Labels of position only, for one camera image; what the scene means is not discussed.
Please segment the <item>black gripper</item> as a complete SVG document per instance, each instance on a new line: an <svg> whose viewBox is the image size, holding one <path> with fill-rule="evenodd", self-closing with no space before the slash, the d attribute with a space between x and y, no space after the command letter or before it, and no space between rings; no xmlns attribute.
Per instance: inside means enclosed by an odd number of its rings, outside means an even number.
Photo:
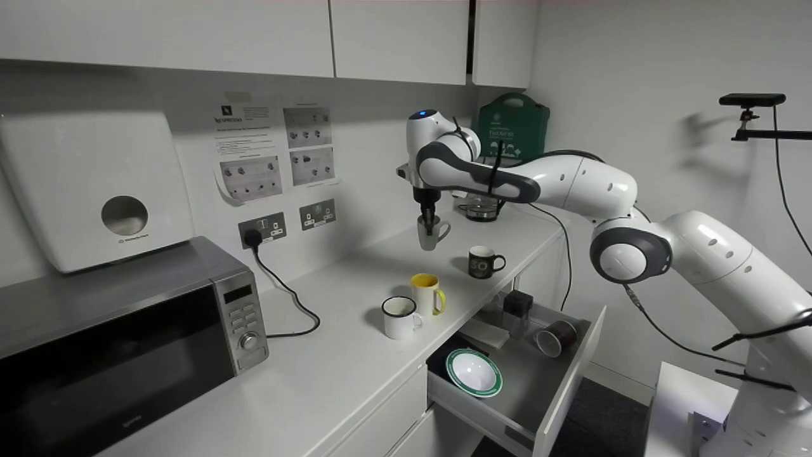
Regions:
<svg viewBox="0 0 812 457"><path fill-rule="evenodd" d="M443 199L443 192L436 187L416 187L413 190L413 200L421 208L421 219L419 219L419 234L421 236L436 236L436 200Z"/></svg>

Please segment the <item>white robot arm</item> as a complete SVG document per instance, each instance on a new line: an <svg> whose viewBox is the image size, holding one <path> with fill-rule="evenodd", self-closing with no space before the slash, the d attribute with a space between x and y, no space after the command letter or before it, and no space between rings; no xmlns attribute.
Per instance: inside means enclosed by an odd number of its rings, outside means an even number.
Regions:
<svg viewBox="0 0 812 457"><path fill-rule="evenodd" d="M700 211L649 222L638 208L638 181L592 153L485 166L479 138L436 110L410 118L406 147L402 175L421 205L421 239L446 236L434 211L445 190L557 205L595 224L589 256L605 280L633 286L677 272L728 318L750 346L743 385L703 457L812 454L812 294L753 243Z"/></svg>

